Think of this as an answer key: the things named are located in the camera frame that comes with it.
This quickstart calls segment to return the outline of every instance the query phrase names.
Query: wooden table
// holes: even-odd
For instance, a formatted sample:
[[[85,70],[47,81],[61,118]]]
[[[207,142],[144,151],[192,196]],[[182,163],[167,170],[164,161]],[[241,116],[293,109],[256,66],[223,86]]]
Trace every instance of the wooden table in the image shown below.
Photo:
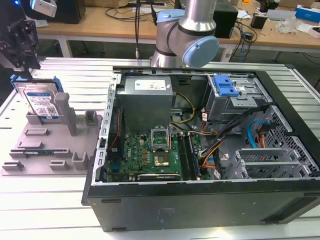
[[[251,1],[250,4],[239,3],[238,8],[252,14],[259,3]],[[133,17],[133,12],[117,14],[117,17]],[[139,42],[142,44],[155,44],[157,28],[149,21],[140,22]],[[250,25],[250,20],[243,19],[242,22]],[[277,22],[266,21],[262,30],[255,29],[258,34],[256,42],[251,49],[283,51],[283,52],[304,52],[320,53],[320,40],[313,38],[304,32],[281,34],[276,30]],[[58,40],[64,57],[72,57],[68,41],[93,41],[93,42],[118,42],[135,43],[134,22],[123,22],[112,19],[105,15],[102,7],[87,7],[86,13],[79,24],[64,24],[50,22],[49,27],[38,28],[40,39]],[[240,41],[240,33],[235,29],[230,39],[220,38],[220,47],[224,48],[222,62],[228,62],[231,53]]]

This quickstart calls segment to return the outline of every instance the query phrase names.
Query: aluminum table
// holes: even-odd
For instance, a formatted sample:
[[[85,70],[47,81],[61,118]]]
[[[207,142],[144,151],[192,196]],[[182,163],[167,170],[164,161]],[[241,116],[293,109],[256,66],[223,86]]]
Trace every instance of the aluminum table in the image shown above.
[[[103,113],[113,66],[148,66],[147,60],[52,58],[41,62],[35,78],[61,80],[77,114]],[[212,69],[266,71],[320,139],[320,95],[295,69],[283,64],[210,63]],[[10,158],[27,119],[28,106],[13,91],[0,107],[0,164]],[[86,176],[0,176],[1,239],[189,240],[320,239],[320,206],[285,225],[231,226],[105,233],[91,207],[82,206]]]

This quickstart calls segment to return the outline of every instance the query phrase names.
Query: table leg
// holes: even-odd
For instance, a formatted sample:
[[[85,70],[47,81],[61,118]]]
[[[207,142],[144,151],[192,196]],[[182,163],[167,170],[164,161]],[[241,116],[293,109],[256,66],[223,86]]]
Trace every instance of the table leg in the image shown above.
[[[72,58],[72,51],[70,48],[70,44],[69,41],[67,40],[67,38],[65,36],[61,36],[59,39],[59,44],[61,47],[61,51],[62,51],[62,55],[64,58]]]
[[[275,62],[277,62],[278,59],[279,59],[279,57],[280,57],[280,55],[281,55],[281,53],[282,53],[282,51],[277,51],[277,52],[275,53],[275,55],[273,56],[272,60],[275,61]]]
[[[222,57],[221,57],[220,62],[228,63],[230,61],[230,58],[231,58],[233,51],[234,51],[233,47],[225,47],[223,49],[223,53],[222,53]]]

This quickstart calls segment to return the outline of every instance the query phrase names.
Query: yellow wire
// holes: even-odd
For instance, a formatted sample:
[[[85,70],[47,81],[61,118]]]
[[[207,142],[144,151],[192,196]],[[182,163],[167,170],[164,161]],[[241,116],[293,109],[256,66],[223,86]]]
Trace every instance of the yellow wire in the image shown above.
[[[191,107],[192,107],[192,115],[191,115],[190,118],[188,118],[188,119],[186,119],[186,120],[170,121],[169,123],[171,123],[171,124],[184,124],[184,123],[187,123],[187,122],[191,121],[191,120],[194,118],[194,116],[195,116],[195,114],[196,114],[196,109],[195,109],[194,105],[191,103],[191,101],[190,101],[185,95],[183,95],[183,94],[180,93],[180,92],[177,92],[176,94],[177,94],[177,95],[180,95],[181,97],[183,97],[184,100],[186,100],[186,101],[191,105]]]

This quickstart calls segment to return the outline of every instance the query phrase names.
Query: hard drive label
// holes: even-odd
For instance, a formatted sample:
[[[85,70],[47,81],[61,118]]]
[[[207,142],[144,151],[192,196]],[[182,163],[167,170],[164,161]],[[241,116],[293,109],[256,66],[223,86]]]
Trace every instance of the hard drive label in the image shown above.
[[[59,116],[56,106],[50,102],[52,98],[48,92],[27,92],[26,97],[39,117],[55,119]]]

